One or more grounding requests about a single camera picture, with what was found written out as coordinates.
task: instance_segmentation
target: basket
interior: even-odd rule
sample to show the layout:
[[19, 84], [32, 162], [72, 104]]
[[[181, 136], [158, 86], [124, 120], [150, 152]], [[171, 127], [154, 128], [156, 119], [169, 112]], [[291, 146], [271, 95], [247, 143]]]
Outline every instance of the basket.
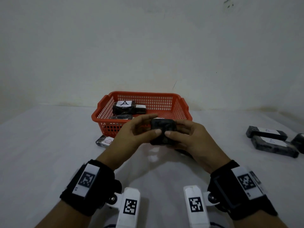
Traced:
[[112, 105], [116, 101], [135, 101], [146, 105], [146, 113], [157, 113], [159, 118], [187, 119], [192, 121], [189, 107], [177, 94], [114, 91], [105, 95], [97, 104], [92, 120], [97, 122], [105, 136], [115, 138], [120, 128], [130, 120], [108, 119], [113, 116]]

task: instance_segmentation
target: hand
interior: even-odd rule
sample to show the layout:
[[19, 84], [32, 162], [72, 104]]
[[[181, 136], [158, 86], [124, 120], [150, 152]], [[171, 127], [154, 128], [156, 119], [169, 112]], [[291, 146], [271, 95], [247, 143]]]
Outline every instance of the hand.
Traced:
[[109, 147], [96, 160], [110, 167], [118, 169], [127, 161], [143, 143], [148, 143], [161, 135], [161, 130], [150, 130], [143, 125], [150, 124], [157, 114], [145, 114], [133, 118], [122, 126]]
[[177, 131], [166, 131], [165, 135], [175, 141], [173, 149], [183, 149], [208, 173], [230, 162], [230, 158], [215, 143], [201, 124], [180, 119], [176, 120]]

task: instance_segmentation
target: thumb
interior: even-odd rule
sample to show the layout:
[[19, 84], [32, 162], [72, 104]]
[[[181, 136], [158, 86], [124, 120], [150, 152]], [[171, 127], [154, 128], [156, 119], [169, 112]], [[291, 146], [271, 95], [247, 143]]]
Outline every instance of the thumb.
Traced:
[[190, 136], [177, 131], [166, 131], [166, 137], [171, 138], [174, 141], [184, 143], [186, 145], [190, 144]]
[[145, 133], [135, 136], [135, 138], [139, 144], [149, 143], [151, 140], [153, 140], [153, 139], [157, 138], [159, 135], [161, 135], [161, 132], [162, 132], [161, 129], [149, 130]]

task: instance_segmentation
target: black wristband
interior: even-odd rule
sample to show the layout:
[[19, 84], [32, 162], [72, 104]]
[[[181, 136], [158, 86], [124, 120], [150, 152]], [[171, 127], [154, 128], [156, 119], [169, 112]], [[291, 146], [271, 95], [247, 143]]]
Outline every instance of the black wristband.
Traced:
[[[86, 196], [82, 197], [73, 194], [72, 192], [84, 174], [87, 164], [99, 167], [99, 171]], [[60, 198], [80, 213], [86, 216], [92, 216], [98, 208], [105, 204], [114, 192], [121, 193], [122, 187], [120, 182], [115, 180], [113, 170], [105, 164], [97, 160], [90, 160], [87, 164], [82, 165], [77, 174], [68, 184], [67, 188], [62, 192]]]
[[278, 213], [266, 195], [249, 200], [231, 169], [239, 167], [235, 161], [217, 169], [211, 174], [208, 191], [220, 202], [216, 207], [228, 212], [233, 220], [240, 220], [259, 210], [277, 216]]

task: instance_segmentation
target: table surface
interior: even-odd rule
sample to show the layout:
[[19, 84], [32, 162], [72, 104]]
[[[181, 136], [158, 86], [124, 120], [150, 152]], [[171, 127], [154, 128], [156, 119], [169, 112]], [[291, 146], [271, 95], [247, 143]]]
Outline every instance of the table surface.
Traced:
[[[95, 108], [37, 106], [0, 125], [0, 227], [34, 227], [59, 201], [74, 172], [104, 149], [91, 120]], [[264, 184], [280, 218], [304, 227], [304, 155], [297, 159], [254, 149], [249, 125], [296, 133], [260, 112], [190, 111], [227, 155], [251, 168]], [[207, 190], [209, 175], [195, 161], [166, 147], [141, 145], [115, 171], [123, 188], [138, 188], [141, 203], [137, 227], [189, 227], [183, 187]], [[231, 227], [227, 216], [208, 208], [210, 221]], [[118, 211], [104, 207], [90, 227], [116, 223]]]

